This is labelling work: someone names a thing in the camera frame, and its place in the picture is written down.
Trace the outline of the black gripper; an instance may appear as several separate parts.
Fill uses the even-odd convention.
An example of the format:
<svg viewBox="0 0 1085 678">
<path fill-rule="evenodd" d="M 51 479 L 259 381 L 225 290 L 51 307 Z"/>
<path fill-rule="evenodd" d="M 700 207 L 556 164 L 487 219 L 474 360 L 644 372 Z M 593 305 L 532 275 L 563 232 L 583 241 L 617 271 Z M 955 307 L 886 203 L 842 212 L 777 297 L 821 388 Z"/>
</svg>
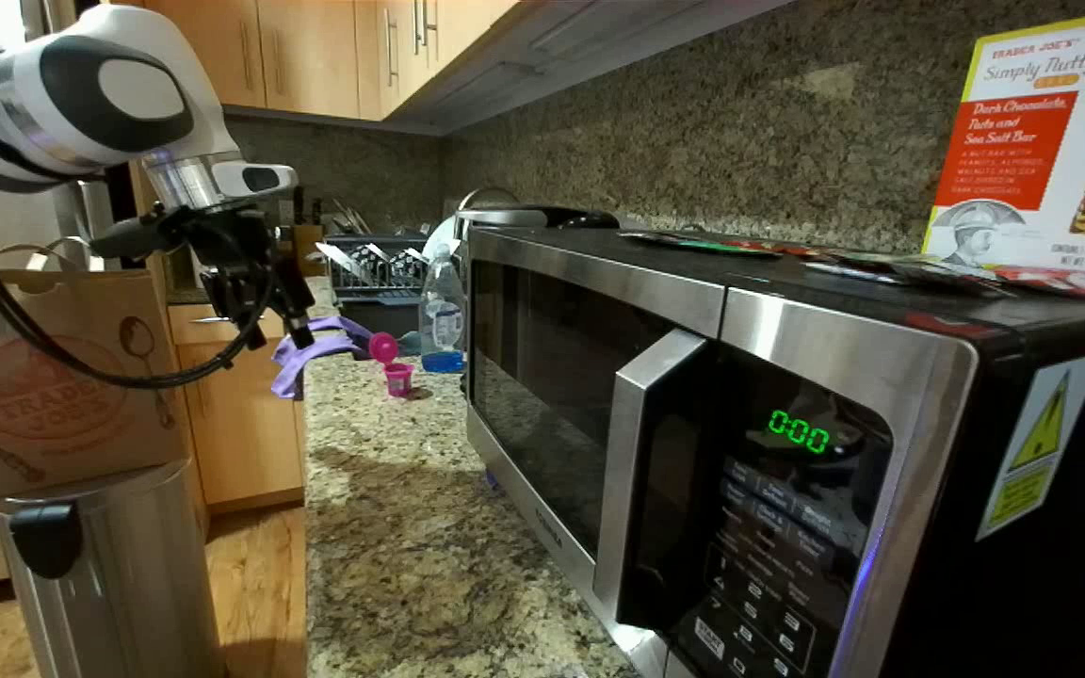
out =
<svg viewBox="0 0 1085 678">
<path fill-rule="evenodd" d="M 305 188 L 294 193 L 294 229 L 302 241 L 316 241 L 316 207 Z M 195 212 L 189 223 L 189 244 L 199 261 L 199 282 L 208 300 L 249 329 L 263 313 L 276 313 L 294 346 L 315 342 L 311 305 L 315 295 L 302 280 L 297 253 L 259 207 Z"/>
</svg>

